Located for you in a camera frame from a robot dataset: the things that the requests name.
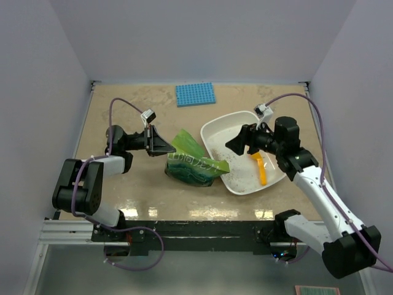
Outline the green litter bag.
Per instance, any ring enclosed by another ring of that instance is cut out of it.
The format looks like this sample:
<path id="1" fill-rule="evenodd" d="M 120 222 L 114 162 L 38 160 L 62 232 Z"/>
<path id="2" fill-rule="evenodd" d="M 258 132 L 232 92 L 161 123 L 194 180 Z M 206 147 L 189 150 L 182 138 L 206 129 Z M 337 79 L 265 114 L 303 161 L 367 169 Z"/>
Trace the green litter bag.
<path id="1" fill-rule="evenodd" d="M 195 187 L 209 187 L 216 178 L 230 172 L 227 161 L 206 157 L 203 147 L 184 129 L 171 144 L 176 152 L 168 154 L 165 166 L 165 174 L 171 178 Z"/>

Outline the orange plastic scoop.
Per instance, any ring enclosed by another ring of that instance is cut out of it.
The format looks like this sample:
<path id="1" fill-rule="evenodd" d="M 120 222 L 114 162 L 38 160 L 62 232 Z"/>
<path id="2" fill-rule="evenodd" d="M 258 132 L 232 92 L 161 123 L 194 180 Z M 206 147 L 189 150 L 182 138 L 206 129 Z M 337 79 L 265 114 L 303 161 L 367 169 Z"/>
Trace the orange plastic scoop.
<path id="1" fill-rule="evenodd" d="M 265 170 L 265 163 L 263 161 L 263 157 L 260 155 L 259 152 L 256 152 L 255 154 L 251 154 L 250 157 L 257 163 L 261 185 L 266 186 L 268 181 L 267 181 L 267 173 Z"/>

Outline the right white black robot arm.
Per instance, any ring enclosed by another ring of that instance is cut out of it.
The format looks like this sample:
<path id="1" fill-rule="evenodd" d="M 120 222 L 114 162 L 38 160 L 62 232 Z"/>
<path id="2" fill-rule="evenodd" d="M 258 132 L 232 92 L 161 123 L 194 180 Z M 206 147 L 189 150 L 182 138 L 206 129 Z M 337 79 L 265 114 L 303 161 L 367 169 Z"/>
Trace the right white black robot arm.
<path id="1" fill-rule="evenodd" d="M 292 117 L 279 117 L 274 129 L 245 124 L 226 142 L 237 155 L 264 151 L 273 154 L 279 169 L 308 197 L 324 222 L 323 227 L 307 220 L 297 210 L 274 218 L 274 236 L 286 242 L 291 237 L 317 252 L 331 275 L 343 278 L 376 264 L 381 234 L 367 227 L 342 202 L 322 174 L 315 157 L 300 146 L 300 128 Z"/>

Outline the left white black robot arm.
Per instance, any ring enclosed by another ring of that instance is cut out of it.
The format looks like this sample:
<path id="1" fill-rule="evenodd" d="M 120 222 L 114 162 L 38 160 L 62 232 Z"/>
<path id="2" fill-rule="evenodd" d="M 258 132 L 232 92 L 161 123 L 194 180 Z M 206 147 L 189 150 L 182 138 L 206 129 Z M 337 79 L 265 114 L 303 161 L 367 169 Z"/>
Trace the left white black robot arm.
<path id="1" fill-rule="evenodd" d="M 104 178 L 127 173 L 133 162 L 131 151 L 145 150 L 151 157 L 176 152 L 154 125 L 142 132 L 127 134 L 122 127 L 107 129 L 105 155 L 86 160 L 66 159 L 52 196 L 54 209 L 83 217 L 106 227 L 105 233 L 113 241 L 126 237 L 127 226 L 122 212 L 102 201 Z"/>

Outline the white litter box tray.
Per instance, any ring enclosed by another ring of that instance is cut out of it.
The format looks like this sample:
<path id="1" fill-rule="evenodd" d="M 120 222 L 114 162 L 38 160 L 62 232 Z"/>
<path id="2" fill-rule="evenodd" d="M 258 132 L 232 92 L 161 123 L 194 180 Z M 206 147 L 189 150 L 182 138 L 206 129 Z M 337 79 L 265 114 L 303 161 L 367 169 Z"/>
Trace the white litter box tray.
<path id="1" fill-rule="evenodd" d="M 214 160 L 228 163 L 230 172 L 221 176 L 226 188 L 235 195 L 247 195 L 275 185 L 286 177 L 278 168 L 273 155 L 260 151 L 262 156 L 267 184 L 261 185 L 257 161 L 244 153 L 242 156 L 225 147 L 225 143 L 233 139 L 244 124 L 254 124 L 258 117 L 250 111 L 238 111 L 220 116 L 205 123 L 200 136 L 206 150 Z"/>

